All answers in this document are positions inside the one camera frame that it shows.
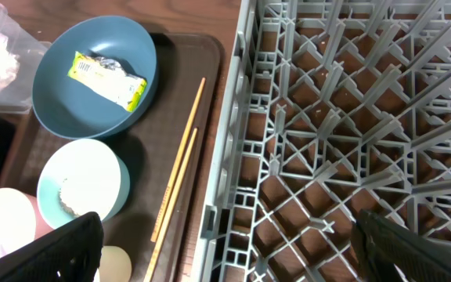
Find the white cup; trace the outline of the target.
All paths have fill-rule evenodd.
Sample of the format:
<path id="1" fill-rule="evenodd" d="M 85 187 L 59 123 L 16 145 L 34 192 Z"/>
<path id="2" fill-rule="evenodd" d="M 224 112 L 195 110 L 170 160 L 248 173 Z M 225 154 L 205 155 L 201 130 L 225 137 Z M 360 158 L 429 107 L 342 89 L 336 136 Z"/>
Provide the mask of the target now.
<path id="1" fill-rule="evenodd" d="M 132 263 L 128 254 L 117 246 L 104 246 L 93 282 L 129 282 Z"/>

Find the green yellow snack wrapper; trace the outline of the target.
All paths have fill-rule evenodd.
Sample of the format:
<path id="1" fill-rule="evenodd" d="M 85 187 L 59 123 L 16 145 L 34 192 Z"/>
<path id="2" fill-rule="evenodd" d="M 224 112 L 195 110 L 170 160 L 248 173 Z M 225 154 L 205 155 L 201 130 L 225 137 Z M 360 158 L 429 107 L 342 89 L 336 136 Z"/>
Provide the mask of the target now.
<path id="1" fill-rule="evenodd" d="M 78 51 L 67 76 L 127 112 L 136 109 L 147 86 L 145 78 L 127 73 L 118 61 L 102 56 L 90 57 Z"/>

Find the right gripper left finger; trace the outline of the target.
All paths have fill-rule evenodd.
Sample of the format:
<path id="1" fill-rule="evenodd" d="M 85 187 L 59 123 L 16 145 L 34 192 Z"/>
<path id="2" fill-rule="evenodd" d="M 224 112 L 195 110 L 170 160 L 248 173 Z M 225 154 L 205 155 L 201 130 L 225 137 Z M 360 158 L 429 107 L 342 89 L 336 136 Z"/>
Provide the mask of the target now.
<path id="1" fill-rule="evenodd" d="M 102 247 L 103 226 L 90 211 L 0 258 L 0 281 L 92 281 Z"/>

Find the dark blue bowl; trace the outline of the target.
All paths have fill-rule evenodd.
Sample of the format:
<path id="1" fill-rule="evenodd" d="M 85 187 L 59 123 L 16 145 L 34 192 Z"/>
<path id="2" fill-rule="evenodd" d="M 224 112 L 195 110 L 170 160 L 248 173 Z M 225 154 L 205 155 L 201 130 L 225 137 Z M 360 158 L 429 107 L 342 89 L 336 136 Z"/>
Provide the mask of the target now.
<path id="1" fill-rule="evenodd" d="M 147 86 L 132 112 L 68 76 L 74 56 L 101 56 L 119 62 Z M 150 34 L 123 16 L 98 16 L 60 35 L 36 70 L 31 101 L 35 116 L 51 133 L 66 139 L 98 139 L 134 124 L 150 107 L 157 92 L 159 65 Z"/>

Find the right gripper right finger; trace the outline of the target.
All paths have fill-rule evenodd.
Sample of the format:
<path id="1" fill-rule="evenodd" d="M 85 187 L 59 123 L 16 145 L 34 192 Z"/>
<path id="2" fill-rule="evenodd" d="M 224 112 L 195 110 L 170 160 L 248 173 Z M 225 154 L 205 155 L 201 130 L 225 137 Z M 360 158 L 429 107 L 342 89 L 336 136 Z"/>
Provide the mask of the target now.
<path id="1" fill-rule="evenodd" d="M 359 212 L 351 243 L 366 281 L 451 281 L 450 241 L 420 237 L 374 212 Z"/>

